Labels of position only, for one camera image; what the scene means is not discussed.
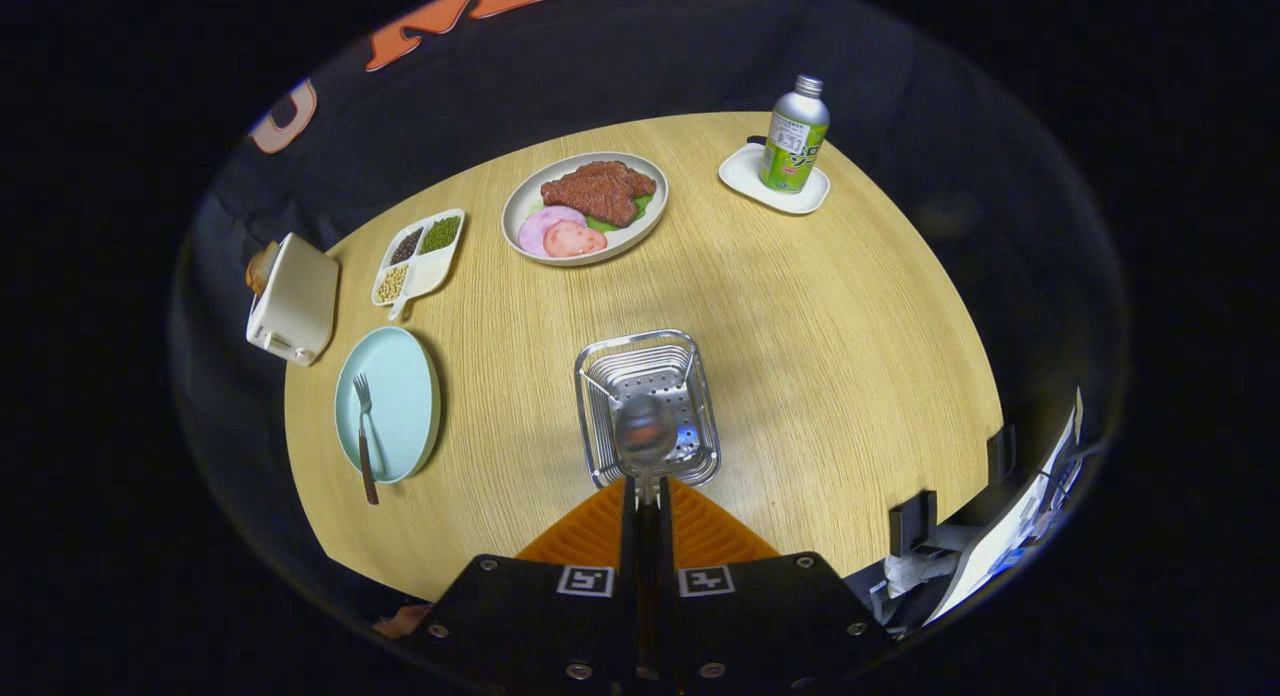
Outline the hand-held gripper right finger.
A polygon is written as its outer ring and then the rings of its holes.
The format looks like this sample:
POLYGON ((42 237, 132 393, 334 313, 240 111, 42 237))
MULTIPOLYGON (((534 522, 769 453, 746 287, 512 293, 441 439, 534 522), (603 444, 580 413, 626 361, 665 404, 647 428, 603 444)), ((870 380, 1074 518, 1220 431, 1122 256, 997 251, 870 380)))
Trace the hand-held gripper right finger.
POLYGON ((780 553, 677 478, 655 487, 655 679, 672 695, 850 695, 895 637, 820 554, 780 553))

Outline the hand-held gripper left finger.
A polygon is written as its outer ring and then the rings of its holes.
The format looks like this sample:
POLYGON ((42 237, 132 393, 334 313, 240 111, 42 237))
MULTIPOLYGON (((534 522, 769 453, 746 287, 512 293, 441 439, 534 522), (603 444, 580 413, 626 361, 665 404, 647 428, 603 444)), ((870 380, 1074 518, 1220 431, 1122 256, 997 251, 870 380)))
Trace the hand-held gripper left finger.
POLYGON ((404 655, 471 695, 623 695, 637 641, 632 478, 590 496, 603 566, 476 555, 404 640, 404 655))

